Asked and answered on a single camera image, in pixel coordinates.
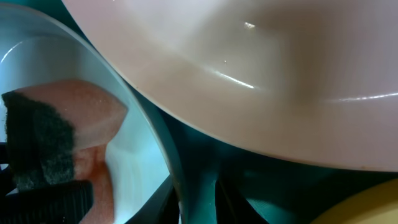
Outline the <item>white plate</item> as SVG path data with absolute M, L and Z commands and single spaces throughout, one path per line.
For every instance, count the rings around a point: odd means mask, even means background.
M 139 93 L 278 159 L 397 170 L 396 0 L 66 0 Z

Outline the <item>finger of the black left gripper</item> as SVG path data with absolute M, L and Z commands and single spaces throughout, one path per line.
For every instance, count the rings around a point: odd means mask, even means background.
M 1 223 L 79 223 L 93 206 L 93 186 L 87 180 L 74 180 L 70 174 L 66 180 L 56 183 L 47 179 L 41 161 L 55 156 L 72 159 L 72 143 L 58 146 L 27 146 L 10 150 L 1 143 L 1 163 L 9 167 L 1 171 Z M 27 163 L 34 172 L 34 188 L 9 192 L 18 184 L 14 180 L 14 166 Z

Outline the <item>light blue plate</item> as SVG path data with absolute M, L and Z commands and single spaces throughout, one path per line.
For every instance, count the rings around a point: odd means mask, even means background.
M 113 186 L 113 223 L 126 223 L 170 176 L 163 141 L 133 90 L 88 42 L 44 13 L 2 3 L 1 143 L 6 141 L 2 95 L 62 80 L 94 84 L 127 109 L 105 154 Z

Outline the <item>pink and green sponge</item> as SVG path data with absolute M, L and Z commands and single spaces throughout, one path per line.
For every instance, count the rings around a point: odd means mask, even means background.
M 113 223 L 113 186 L 105 162 L 106 147 L 118 133 L 127 113 L 112 94 L 83 80 L 62 80 L 29 86 L 2 95 L 6 108 L 6 146 L 58 146 L 72 143 L 72 159 L 55 156 L 41 161 L 47 179 L 60 183 L 70 174 L 93 186 L 93 206 L 79 223 Z M 34 172 L 14 166 L 18 186 L 9 194 L 33 189 Z

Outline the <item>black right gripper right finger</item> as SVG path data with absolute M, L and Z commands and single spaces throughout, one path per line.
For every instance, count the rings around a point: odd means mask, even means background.
M 228 179 L 216 181 L 215 208 L 217 224 L 269 224 Z

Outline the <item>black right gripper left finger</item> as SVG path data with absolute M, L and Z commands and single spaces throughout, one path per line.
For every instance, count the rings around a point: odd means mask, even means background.
M 179 199 L 168 176 L 143 207 L 126 224 L 179 224 Z

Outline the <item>yellow-green plate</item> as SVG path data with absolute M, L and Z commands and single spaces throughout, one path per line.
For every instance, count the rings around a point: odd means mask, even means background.
M 351 196 L 312 221 L 312 224 L 345 223 L 397 224 L 397 180 Z

